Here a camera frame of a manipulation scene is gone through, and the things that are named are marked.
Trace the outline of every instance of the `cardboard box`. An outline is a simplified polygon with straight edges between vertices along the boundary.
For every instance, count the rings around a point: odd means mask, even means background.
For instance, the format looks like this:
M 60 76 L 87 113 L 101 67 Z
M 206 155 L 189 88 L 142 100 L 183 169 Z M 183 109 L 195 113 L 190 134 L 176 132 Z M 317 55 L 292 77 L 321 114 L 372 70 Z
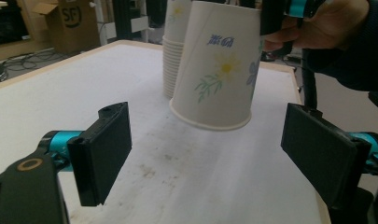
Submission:
M 101 45 L 90 0 L 38 3 L 32 11 L 45 15 L 51 43 L 57 52 L 79 53 Z

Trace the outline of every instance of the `cable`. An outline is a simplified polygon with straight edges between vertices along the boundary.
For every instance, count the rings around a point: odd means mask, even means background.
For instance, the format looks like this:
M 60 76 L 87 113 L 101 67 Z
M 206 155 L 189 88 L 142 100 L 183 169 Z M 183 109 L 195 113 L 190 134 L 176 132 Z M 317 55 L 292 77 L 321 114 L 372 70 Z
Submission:
M 98 33 L 100 34 L 102 30 L 104 29 L 104 27 L 106 26 L 107 22 L 98 21 L 97 23 L 102 24 L 98 31 Z
M 5 60 L 2 65 L 6 70 L 10 71 L 35 70 L 43 67 L 39 66 L 40 63 L 62 61 L 68 57 L 69 56 L 65 54 L 55 52 L 54 49 L 49 49 L 37 53 L 28 53 L 16 57 L 10 57 Z

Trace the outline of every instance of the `floor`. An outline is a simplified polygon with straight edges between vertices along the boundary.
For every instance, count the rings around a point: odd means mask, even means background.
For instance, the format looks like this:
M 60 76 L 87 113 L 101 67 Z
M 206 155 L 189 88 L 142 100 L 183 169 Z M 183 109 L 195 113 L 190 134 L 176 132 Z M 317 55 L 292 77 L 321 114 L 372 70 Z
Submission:
M 159 38 L 153 41 L 153 43 L 160 42 Z M 14 78 L 68 57 L 68 55 L 56 53 L 53 49 L 45 49 L 32 54 L 19 55 L 0 63 L 5 65 L 8 78 Z M 275 63 L 296 67 L 296 77 L 300 86 L 300 63 L 289 60 L 276 61 Z M 378 133 L 378 108 L 368 99 L 366 92 L 348 90 L 335 79 L 322 74 L 315 74 L 315 78 L 318 110 L 323 112 L 324 119 L 346 132 Z M 378 177 L 364 175 L 359 185 L 375 195 L 378 191 Z

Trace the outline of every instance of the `yellow flower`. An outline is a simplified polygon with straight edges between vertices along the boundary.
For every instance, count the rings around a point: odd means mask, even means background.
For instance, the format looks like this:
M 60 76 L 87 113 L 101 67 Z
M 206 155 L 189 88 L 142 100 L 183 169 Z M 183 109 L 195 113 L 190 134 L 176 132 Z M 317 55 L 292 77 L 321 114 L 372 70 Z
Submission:
M 183 8 L 180 5 L 174 6 L 174 10 L 172 12 L 172 15 L 174 17 L 178 17 L 182 13 L 183 13 Z
M 230 54 L 228 57 L 220 53 L 215 55 L 215 60 L 217 62 L 217 78 L 219 80 L 226 79 L 227 81 L 231 81 L 232 74 L 241 71 L 241 62 L 236 59 L 235 53 Z

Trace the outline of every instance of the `robotic arm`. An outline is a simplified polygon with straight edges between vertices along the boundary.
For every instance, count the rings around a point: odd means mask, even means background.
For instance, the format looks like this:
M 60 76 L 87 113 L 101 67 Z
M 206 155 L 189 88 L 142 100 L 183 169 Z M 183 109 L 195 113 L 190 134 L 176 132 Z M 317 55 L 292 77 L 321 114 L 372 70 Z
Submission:
M 378 193 L 374 200 L 357 186 L 362 174 L 378 175 L 378 134 L 347 133 L 316 109 L 288 104 L 281 147 L 319 193 L 333 224 L 367 224 L 370 209 L 378 223 Z
M 131 148 L 128 104 L 107 106 L 84 132 L 52 131 L 0 174 L 0 224 L 69 223 L 57 173 L 75 174 L 81 205 L 103 204 Z

